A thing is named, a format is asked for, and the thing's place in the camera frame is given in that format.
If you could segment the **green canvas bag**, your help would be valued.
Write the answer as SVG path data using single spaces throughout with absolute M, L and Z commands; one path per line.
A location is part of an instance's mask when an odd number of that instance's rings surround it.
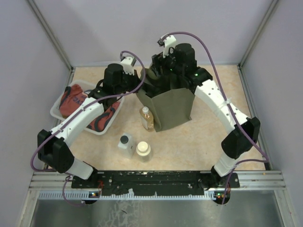
M 172 89 L 154 97 L 149 97 L 147 89 L 141 88 L 136 95 L 153 114 L 156 132 L 170 130 L 191 120 L 195 96 L 186 88 Z

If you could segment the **clear bottle black cap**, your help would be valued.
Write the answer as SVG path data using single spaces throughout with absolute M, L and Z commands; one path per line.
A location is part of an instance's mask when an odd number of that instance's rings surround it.
M 134 155 L 136 144 L 134 138 L 129 133 L 124 133 L 119 140 L 118 149 L 122 156 L 131 159 Z

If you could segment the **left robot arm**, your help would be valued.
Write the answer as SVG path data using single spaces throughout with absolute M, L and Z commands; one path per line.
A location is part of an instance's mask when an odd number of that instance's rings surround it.
M 137 92 L 146 75 L 138 76 L 131 65 L 112 63 L 104 71 L 104 78 L 89 93 L 84 102 L 63 123 L 50 131 L 41 130 L 37 136 L 36 154 L 39 160 L 58 173 L 81 178 L 83 184 L 92 188 L 98 184 L 95 168 L 78 160 L 70 151 L 70 145 L 105 107 L 117 98 Z

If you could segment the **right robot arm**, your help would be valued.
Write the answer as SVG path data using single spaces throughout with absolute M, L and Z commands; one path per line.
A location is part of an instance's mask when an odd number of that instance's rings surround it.
M 226 129 L 227 136 L 221 142 L 223 153 L 211 169 L 212 183 L 223 187 L 241 155 L 257 143 L 259 119 L 249 118 L 223 97 L 223 90 L 217 86 L 212 75 L 197 65 L 191 44 L 165 47 L 163 52 L 153 55 L 151 59 L 148 78 L 157 91 L 168 91 L 171 87 L 189 89 L 208 105 Z

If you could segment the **beige bottle white cap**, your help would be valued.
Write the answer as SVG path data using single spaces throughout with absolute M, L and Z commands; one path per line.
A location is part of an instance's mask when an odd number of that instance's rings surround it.
M 141 141 L 136 146 L 136 153 L 143 162 L 148 162 L 152 157 L 151 146 L 147 142 Z

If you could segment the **amber liquid clear bottle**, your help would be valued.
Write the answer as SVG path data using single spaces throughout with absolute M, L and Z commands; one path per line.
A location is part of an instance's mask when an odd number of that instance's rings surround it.
M 140 109 L 141 122 L 143 127 L 148 131 L 154 130 L 154 117 L 148 107 L 144 106 Z

